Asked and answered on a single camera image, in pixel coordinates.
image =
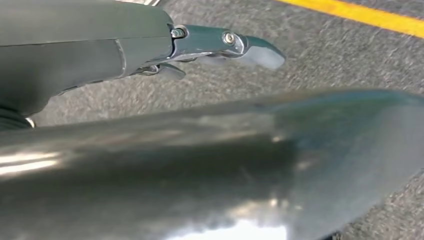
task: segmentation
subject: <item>bolt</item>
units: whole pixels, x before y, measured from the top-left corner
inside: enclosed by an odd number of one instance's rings
[[[180,39],[186,36],[186,32],[181,28],[175,28],[171,30],[171,37],[173,39]]]
[[[226,32],[226,33],[224,33],[222,39],[223,39],[224,43],[226,43],[228,45],[233,45],[234,42],[236,41],[236,36],[234,36],[234,33],[232,33],[232,32]]]

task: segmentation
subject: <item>asphalt road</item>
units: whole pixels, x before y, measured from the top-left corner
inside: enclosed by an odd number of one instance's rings
[[[350,0],[424,17],[421,0]],[[271,0],[178,0],[166,7],[176,23],[231,28],[277,45],[287,62],[277,72],[231,63],[185,64],[181,81],[129,77],[53,98],[41,126],[189,108],[298,89],[381,87],[424,92],[424,40]],[[424,175],[347,226],[344,240],[424,239]]]

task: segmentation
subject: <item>yellow road line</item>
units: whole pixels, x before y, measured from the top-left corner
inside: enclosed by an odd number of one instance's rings
[[[276,0],[382,29],[424,38],[424,21],[339,0]]]

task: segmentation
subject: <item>road marking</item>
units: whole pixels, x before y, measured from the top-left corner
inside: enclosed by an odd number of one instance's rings
[[[339,0],[276,0],[424,39],[424,20]]]

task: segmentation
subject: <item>gray pavement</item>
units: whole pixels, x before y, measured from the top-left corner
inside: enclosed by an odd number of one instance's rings
[[[424,17],[420,0],[350,2]],[[181,65],[187,72],[181,81],[136,76],[93,84],[53,98],[35,117],[38,124],[121,118],[298,89],[361,86],[424,93],[423,39],[270,0],[178,0],[165,8],[176,23],[265,38],[285,52],[287,63],[277,72],[192,63]],[[424,174],[347,226],[343,237],[424,239]]]

